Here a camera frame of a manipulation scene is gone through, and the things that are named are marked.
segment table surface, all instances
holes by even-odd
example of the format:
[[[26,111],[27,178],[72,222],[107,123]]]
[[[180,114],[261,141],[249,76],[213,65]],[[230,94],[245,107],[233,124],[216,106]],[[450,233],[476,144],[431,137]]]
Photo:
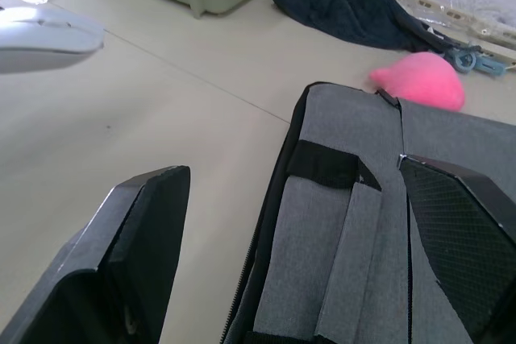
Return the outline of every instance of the table surface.
[[[168,165],[192,187],[163,343],[213,343],[306,85],[372,90],[406,55],[348,44],[251,0],[197,20],[169,0],[52,0],[106,27],[72,68],[0,77],[0,329],[109,189]],[[516,123],[516,76],[462,77],[464,112]]]

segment beige desk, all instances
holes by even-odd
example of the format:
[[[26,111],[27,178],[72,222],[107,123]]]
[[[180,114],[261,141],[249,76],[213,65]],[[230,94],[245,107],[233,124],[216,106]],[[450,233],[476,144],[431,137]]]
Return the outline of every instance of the beige desk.
[[[0,328],[110,187],[186,164],[192,189],[161,342],[217,342],[302,90],[320,80],[368,89],[371,69],[405,53],[331,38],[271,0],[200,20],[167,0],[52,1],[109,33],[73,68],[0,77]],[[516,123],[515,80],[465,77],[465,111]]]

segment dark towel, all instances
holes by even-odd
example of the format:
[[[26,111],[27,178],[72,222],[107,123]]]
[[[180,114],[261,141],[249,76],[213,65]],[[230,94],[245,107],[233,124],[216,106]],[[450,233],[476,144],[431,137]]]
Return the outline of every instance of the dark towel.
[[[374,48],[445,52],[455,44],[440,39],[396,0],[274,0],[290,18],[336,38]]]

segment gray fabric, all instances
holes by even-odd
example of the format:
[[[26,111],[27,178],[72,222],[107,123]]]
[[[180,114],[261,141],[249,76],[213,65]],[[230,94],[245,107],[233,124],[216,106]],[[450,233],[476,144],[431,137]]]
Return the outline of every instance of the gray fabric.
[[[254,272],[254,266],[252,267],[251,269],[251,274],[249,274],[249,278],[252,277],[253,275],[253,272]],[[243,304],[244,302],[247,301],[247,299],[249,297],[251,297],[252,295],[249,294],[249,287],[246,286],[245,289],[243,290],[243,295],[242,295],[242,300],[240,302],[240,304]],[[223,344],[237,344],[239,342],[239,328],[240,326],[242,325],[242,321],[244,319],[244,315],[242,313],[242,309],[238,309],[236,311],[236,315],[235,315],[235,318],[233,319],[233,321],[231,322],[231,325],[229,326],[228,330],[227,330],[227,335],[226,335],[226,338],[224,338],[224,343]]]
[[[314,336],[350,195],[350,189],[289,177],[255,331],[304,340]]]
[[[354,185],[316,329],[339,344],[355,342],[380,204],[379,191]]]
[[[397,170],[402,153],[399,111],[381,97],[359,90],[314,86],[300,138],[359,155],[378,179],[380,215],[376,235],[370,236],[374,248],[354,343],[406,342],[406,191]]]
[[[405,151],[458,164],[490,177],[516,200],[516,127],[401,100]],[[414,342],[471,343],[428,263],[415,219],[411,227]]]

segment white computer mouse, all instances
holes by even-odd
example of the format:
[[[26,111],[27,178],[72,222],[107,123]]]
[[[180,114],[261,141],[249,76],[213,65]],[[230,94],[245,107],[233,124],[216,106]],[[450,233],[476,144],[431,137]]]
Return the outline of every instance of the white computer mouse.
[[[64,68],[103,47],[98,23],[66,10],[0,10],[0,73]]]

